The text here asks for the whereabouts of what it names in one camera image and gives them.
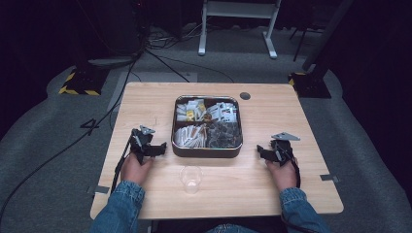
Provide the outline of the black thin stand legs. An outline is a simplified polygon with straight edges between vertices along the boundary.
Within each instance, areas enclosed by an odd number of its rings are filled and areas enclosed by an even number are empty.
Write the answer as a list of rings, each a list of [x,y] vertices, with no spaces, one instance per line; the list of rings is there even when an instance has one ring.
[[[291,40],[291,39],[296,35],[296,33],[297,33],[298,31],[301,32],[301,36],[300,36],[300,39],[298,40],[298,44],[297,44],[297,47],[296,47],[296,50],[295,50],[295,53],[294,53],[294,56],[293,56],[293,59],[292,59],[293,62],[295,62],[295,61],[297,60],[297,57],[298,57],[299,52],[300,52],[300,49],[301,49],[301,47],[302,47],[302,45],[303,45],[303,42],[304,42],[304,39],[305,39],[306,34],[307,34],[308,32],[309,32],[309,33],[322,34],[325,30],[324,30],[324,29],[319,29],[319,28],[318,28],[318,29],[315,29],[315,28],[306,28],[306,29],[299,30],[298,28],[295,28],[294,31],[293,31],[293,33],[290,35],[289,40]]]

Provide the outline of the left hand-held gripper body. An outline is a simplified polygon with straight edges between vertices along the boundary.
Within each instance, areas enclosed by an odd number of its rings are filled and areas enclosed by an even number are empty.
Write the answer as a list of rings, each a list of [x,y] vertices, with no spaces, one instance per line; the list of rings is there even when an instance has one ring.
[[[129,138],[130,151],[133,152],[139,163],[142,164],[145,156],[154,156],[154,149],[151,146],[155,131],[149,127],[141,125],[139,129],[133,128]]]

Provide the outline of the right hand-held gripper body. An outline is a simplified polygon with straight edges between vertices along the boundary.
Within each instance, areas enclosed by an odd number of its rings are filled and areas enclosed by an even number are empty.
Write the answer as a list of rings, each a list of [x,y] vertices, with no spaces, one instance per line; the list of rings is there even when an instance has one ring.
[[[288,161],[292,161],[294,155],[292,153],[291,141],[299,141],[300,138],[287,132],[274,134],[271,138],[270,145],[274,149],[276,162],[283,166]]]

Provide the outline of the person's left hand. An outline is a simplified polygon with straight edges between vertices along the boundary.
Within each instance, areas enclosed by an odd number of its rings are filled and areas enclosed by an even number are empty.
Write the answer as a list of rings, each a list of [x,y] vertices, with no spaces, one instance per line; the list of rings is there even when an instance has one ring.
[[[136,155],[134,153],[130,153],[122,164],[120,178],[123,181],[141,185],[146,180],[146,177],[148,176],[154,162],[155,159],[150,157],[143,163],[140,163]]]

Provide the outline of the pile of white black packets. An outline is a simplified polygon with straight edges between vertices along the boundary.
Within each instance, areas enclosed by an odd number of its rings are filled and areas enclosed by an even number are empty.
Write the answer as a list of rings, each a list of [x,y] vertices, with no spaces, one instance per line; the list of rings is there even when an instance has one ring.
[[[212,121],[236,122],[237,107],[233,103],[221,102],[207,109]]]

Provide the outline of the clear plastic cup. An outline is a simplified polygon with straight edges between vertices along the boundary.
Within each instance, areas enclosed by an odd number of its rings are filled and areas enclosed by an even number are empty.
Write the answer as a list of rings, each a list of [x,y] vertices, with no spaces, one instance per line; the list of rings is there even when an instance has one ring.
[[[195,194],[203,179],[203,171],[198,166],[185,166],[180,172],[180,181],[185,192]]]

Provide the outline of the grey floor plate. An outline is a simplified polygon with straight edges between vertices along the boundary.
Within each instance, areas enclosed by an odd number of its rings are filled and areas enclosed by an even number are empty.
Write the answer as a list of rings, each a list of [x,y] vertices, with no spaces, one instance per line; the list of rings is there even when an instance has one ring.
[[[196,83],[197,81],[197,74],[193,72],[184,72],[181,76],[173,72],[122,72],[107,110],[110,111],[113,107],[115,112],[119,110],[122,89],[126,83]]]

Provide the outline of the pile of white brown sticks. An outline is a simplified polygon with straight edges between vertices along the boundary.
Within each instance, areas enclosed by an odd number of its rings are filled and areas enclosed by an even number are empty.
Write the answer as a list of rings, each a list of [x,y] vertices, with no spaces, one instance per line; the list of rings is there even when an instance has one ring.
[[[205,148],[207,142],[206,125],[189,125],[178,129],[173,142],[182,148]]]

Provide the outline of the grey oval stand foot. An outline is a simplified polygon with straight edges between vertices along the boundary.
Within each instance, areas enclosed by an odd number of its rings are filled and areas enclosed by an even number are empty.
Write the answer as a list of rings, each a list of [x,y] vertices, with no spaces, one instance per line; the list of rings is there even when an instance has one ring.
[[[130,64],[133,61],[131,56],[113,56],[107,58],[90,59],[91,65],[98,67],[121,67]]]

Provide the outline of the person's lap in jeans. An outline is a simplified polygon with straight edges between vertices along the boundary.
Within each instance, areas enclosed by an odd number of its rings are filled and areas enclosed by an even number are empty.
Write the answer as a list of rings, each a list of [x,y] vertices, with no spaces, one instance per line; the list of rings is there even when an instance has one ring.
[[[236,224],[220,224],[205,233],[257,233],[255,230]]]

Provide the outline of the white desk frame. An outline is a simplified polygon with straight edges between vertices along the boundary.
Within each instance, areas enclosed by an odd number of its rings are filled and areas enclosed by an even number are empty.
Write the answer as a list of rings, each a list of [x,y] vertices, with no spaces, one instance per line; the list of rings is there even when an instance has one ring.
[[[203,0],[201,13],[201,34],[197,53],[200,56],[206,53],[208,17],[260,18],[270,20],[268,29],[262,32],[262,37],[264,43],[266,44],[269,57],[276,59],[278,57],[278,54],[272,42],[272,33],[281,7],[281,3],[282,0],[275,0],[274,3],[241,3]]]

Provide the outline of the pile of white yellow packets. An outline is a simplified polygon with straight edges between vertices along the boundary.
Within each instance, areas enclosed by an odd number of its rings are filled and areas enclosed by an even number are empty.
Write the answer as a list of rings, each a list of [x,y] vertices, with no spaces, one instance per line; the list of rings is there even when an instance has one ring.
[[[178,104],[176,107],[176,120],[178,121],[202,121],[206,114],[203,99],[189,100],[186,104]]]

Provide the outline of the person's right hand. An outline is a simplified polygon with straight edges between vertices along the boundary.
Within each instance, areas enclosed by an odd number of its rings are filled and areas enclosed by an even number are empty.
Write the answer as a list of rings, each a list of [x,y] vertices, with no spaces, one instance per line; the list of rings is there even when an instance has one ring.
[[[297,177],[295,169],[290,161],[283,166],[269,160],[266,160],[265,164],[279,191],[283,191],[290,187],[296,187]]]

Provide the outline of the dark slanted stand post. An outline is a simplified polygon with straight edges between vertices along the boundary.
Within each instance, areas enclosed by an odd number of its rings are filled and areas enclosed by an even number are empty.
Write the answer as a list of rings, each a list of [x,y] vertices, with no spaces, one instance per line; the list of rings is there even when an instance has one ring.
[[[326,47],[327,41],[331,38],[333,32],[342,18],[346,15],[353,2],[354,0],[343,0],[339,5],[330,22],[327,24],[325,31],[321,35],[319,43],[313,48],[302,64],[302,69],[304,71],[308,71],[310,67],[319,60],[321,52]]]

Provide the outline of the pile of dark packets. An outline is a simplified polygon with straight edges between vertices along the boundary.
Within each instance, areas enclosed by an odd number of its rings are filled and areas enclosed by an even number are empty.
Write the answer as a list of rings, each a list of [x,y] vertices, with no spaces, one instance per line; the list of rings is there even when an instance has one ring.
[[[237,122],[213,122],[208,126],[206,144],[208,148],[234,149],[241,143],[241,128]]]

